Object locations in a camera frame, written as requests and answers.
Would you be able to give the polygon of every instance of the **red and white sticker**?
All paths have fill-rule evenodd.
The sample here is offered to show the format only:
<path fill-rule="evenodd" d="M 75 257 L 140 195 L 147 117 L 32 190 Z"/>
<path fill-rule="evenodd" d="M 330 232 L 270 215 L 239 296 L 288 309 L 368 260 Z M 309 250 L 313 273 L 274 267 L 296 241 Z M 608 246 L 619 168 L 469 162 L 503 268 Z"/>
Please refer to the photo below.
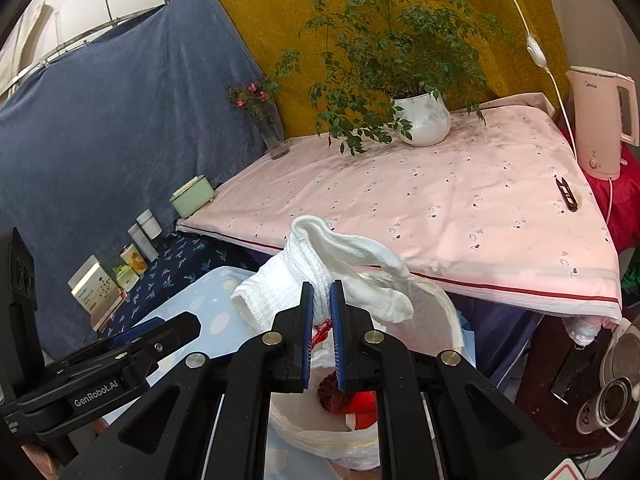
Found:
<path fill-rule="evenodd" d="M 545 480 L 584 480 L 584 476 L 574 461 L 567 458 Z"/>

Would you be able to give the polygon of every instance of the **kettle handle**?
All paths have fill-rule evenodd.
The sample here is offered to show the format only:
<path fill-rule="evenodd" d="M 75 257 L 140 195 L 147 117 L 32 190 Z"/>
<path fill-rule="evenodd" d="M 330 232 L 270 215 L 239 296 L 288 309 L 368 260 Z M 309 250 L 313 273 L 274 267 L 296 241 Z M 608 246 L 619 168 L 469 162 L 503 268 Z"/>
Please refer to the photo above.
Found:
<path fill-rule="evenodd" d="M 638 98 L 636 97 L 636 83 L 629 79 L 618 80 L 618 86 L 626 88 L 629 97 L 629 113 L 631 114 L 631 135 L 622 133 L 622 140 L 632 144 L 640 145 L 640 120 L 638 119 Z"/>

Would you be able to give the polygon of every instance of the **white ceramic pot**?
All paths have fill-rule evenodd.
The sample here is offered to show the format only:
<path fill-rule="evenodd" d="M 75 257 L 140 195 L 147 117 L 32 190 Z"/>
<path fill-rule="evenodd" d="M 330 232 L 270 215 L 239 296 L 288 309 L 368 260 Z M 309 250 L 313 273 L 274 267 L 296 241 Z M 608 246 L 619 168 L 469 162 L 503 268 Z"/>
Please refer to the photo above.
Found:
<path fill-rule="evenodd" d="M 431 146 L 443 140 L 451 128 L 451 115 L 442 101 L 431 94 L 418 95 L 407 99 L 396 99 L 395 106 L 403 108 L 396 112 L 396 118 L 412 122 L 412 140 L 404 135 L 400 138 L 412 146 Z"/>

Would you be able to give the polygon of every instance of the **mint green tissue box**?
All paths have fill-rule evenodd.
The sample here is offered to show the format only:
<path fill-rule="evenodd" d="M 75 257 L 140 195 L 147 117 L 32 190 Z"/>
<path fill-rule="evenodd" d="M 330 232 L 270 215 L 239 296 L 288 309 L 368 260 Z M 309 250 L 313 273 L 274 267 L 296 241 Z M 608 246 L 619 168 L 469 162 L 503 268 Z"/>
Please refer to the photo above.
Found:
<path fill-rule="evenodd" d="M 195 176 L 176 191 L 169 202 L 175 207 L 180 218 L 188 218 L 213 199 L 215 191 L 204 175 Z"/>

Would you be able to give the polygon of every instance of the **light blue polka dot fabric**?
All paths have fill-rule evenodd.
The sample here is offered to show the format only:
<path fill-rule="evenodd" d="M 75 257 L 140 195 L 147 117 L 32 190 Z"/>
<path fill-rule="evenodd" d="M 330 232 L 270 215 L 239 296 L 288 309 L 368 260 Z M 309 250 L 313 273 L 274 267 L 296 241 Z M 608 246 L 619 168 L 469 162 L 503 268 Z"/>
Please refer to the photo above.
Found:
<path fill-rule="evenodd" d="M 144 322 L 152 317 L 170 319 L 181 312 L 192 312 L 198 316 L 202 326 L 199 338 L 158 363 L 158 370 L 148 377 L 149 384 L 155 384 L 191 352 L 204 352 L 211 358 L 229 354 L 238 350 L 243 342 L 254 335 L 234 310 L 230 300 L 236 286 L 252 274 L 249 270 L 219 267 L 180 291 L 140 321 Z M 129 406 L 130 404 L 123 406 L 104 418 L 111 423 Z M 326 460 L 290 446 L 269 428 L 264 478 L 335 480 L 336 475 Z"/>

